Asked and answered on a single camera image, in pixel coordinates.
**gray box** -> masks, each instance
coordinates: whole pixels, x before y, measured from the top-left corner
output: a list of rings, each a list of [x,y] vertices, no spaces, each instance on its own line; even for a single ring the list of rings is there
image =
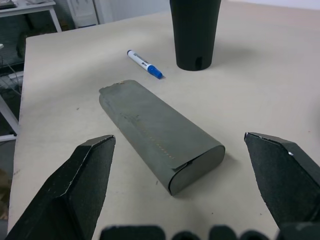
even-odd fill
[[[134,80],[100,89],[99,101],[172,195],[224,159],[220,142]]]

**blue marker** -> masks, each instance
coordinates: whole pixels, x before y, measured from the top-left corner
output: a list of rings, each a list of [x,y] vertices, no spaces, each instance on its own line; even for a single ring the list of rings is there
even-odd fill
[[[129,58],[131,58],[133,61],[135,61],[137,64],[139,64],[140,67],[142,67],[144,70],[146,70],[151,75],[155,76],[157,79],[161,79],[163,77],[162,73],[156,69],[155,66],[148,63],[146,60],[144,60],[142,57],[140,57],[138,54],[136,54],[134,51],[129,50],[127,52]]]

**black cup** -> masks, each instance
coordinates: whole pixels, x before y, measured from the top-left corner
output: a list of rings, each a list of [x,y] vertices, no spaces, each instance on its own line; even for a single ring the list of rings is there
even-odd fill
[[[170,0],[176,64],[188,71],[212,62],[221,0]]]

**table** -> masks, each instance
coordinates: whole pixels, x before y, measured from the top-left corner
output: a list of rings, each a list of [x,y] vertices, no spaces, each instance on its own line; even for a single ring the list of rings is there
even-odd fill
[[[118,224],[156,224],[167,239],[181,230],[207,239],[214,224],[273,237],[278,228],[261,198],[244,135],[296,142],[320,164],[319,21],[318,11],[223,2],[213,64],[199,72],[176,66],[168,12],[28,38],[8,228],[77,145],[113,134],[94,240]],[[129,49],[165,78],[135,64]],[[224,144],[221,165],[170,196],[99,104],[100,88],[127,79]]]
[[[40,4],[33,4],[33,5],[19,6],[16,8],[3,9],[3,10],[0,10],[0,18],[49,11],[56,31],[62,32],[57,15],[56,15],[56,12],[55,12],[55,9],[54,9],[54,5],[56,5],[56,3],[54,1],[49,1],[49,2],[40,3]]]

